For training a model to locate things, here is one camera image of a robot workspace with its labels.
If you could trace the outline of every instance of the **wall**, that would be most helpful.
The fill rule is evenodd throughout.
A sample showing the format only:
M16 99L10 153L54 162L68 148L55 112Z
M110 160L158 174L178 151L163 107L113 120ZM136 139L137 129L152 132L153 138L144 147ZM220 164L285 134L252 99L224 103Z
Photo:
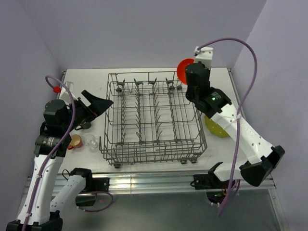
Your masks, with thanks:
M16 218L45 103L54 95L45 75L59 67L17 0L0 3L0 230Z
M258 57L258 75L245 114L262 136L286 151L273 176L288 223L296 231L308 227L307 9L306 0L268 0L247 40ZM247 49L233 70L243 96L253 72Z
M173 67L196 46L246 40L266 0L20 0L63 68ZM233 67L238 44L214 66Z

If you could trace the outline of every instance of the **dishwasher rack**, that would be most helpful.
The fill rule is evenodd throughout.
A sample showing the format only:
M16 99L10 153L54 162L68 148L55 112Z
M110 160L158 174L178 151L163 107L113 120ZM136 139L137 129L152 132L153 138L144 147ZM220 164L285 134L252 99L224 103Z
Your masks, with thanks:
M99 149L110 165L196 163L207 144L201 113L185 97L176 73L110 73L104 137Z

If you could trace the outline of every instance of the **wire basket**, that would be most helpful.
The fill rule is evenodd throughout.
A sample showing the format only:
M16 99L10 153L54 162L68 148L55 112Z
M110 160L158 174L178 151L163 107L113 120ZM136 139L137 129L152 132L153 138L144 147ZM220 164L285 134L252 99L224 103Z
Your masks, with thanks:
M108 75L106 98L114 104L105 112L99 149L110 165L196 163L206 150L201 113L186 99L186 85L175 74Z

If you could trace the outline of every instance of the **white robotic arm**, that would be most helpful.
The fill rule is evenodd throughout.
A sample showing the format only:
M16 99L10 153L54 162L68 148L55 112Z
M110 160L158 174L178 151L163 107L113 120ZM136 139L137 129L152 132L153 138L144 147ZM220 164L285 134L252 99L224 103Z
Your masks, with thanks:
M239 147L245 153L247 161L236 163L233 179L244 179L253 186L259 186L277 166L284 155L284 149L281 146L274 147L263 139L244 118L237 116L235 106L224 92L210 86L212 57L213 48L196 47L194 63L185 68L188 86L186 98L220 125L235 141L237 120L239 120L241 128ZM232 163L220 162L210 172L214 173L214 177L219 181L227 181L230 178L231 166Z

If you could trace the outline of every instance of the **purple cable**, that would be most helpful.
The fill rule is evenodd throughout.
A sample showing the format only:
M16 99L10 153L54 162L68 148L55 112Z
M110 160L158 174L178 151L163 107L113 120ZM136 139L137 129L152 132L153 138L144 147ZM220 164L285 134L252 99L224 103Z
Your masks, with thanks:
M80 208L80 207L79 207L80 210L85 211L85 212L88 212L88 213L97 213L97 212L101 212L101 211L103 211L103 210L109 208L109 207L112 205L112 203L114 202L114 196L112 196L112 194L109 193L109 192L97 191L97 192L86 192L86 193L90 193L90 194L99 194L99 193L103 193L103 194L107 194L107 195L109 195L109 196L111 197L111 202L110 202L106 207L101 208L101 209L97 209L97 210L87 210L87 209L84 209L84 208Z
M217 39L217 40L214 40L214 41L211 41L211 42L208 42L202 46L200 46L198 48L198 50L200 50L201 48L203 47L207 47L208 45L211 45L213 43L216 43L216 42L220 42L220 41L227 41L227 40L230 40L230 41L236 41L236 42L239 42L241 44L243 44L244 46L246 46L249 51L251 52L253 58L254 58L254 62L255 62L255 66L254 66L254 74L253 74L253 77L252 77L252 80L251 80L251 83L244 95L244 97L242 98L242 100L240 101L240 105L237 109L237 112L236 114L240 114L241 112L241 108L243 106L243 103L245 102L251 88L253 87L254 83L255 83L255 80L256 80L256 76L257 76L257 57L256 57L256 54L254 52L254 50L251 48L251 46L249 46L246 42L240 40L240 39L237 39L237 38L221 38L221 39ZM236 159L237 159L237 154L238 154L238 151L239 151L239 145L240 145L240 121L239 119L236 120L236 125L237 125L237 132L236 132L236 142L235 142L235 150L234 150L234 157L233 157L233 162L232 162L232 167L231 167L231 172L230 172L230 179L229 179L229 184L228 184L228 189L227 189L227 195L225 197L225 199L223 200L221 206L219 207L219 210L218 210L218 216L220 216L222 214L222 212L224 211L227 203L229 202L228 201L228 198L229 198L229 195L230 193L232 192L232 182L233 182L233 176L234 176L234 170L235 170L235 164L236 164Z
M60 139L60 141L56 144L56 146L50 151L50 153L46 156L41 168L39 169L39 173L38 175L41 176L43 171L44 171L44 168L45 166L47 165L51 155L58 149L58 147L60 146L60 144L65 140L65 138L68 136L69 132L71 131L72 127L73 127L73 124L74 124L74 120L75 120L75 103L74 103L74 98L72 96L72 93L70 92L70 90L68 89L68 87L60 80L58 80L57 78L55 77L52 77L52 76L45 76L45 80L46 82L48 83L49 86L51 86L52 88L54 88L54 86L49 82L49 78L52 78L53 80L57 81L58 83L60 83L60 85L67 91L68 95L69 95L69 98L71 100L71 104L72 104L72 119L71 119L71 123L69 124L68 128L67 128L67 131L65 132L65 134L62 136L62 138ZM37 178L36 181L35 181L35 184L34 184L34 188L33 188L33 191L32 191L32 194L31 194L31 198L30 198L30 202L29 202L29 206L28 206L28 210L27 210L27 213L28 214L31 214L31 211L32 211L32 207L33 207L33 204L34 204L34 200L35 200L35 196L36 196L36 193L38 191L38 187L39 187L39 181L40 181L40 178ZM25 221L24 221L24 224L23 224L23 228L22 228L22 231L25 231L26 230L26 226L29 222L29 219L30 219L30 216L26 217L25 218Z

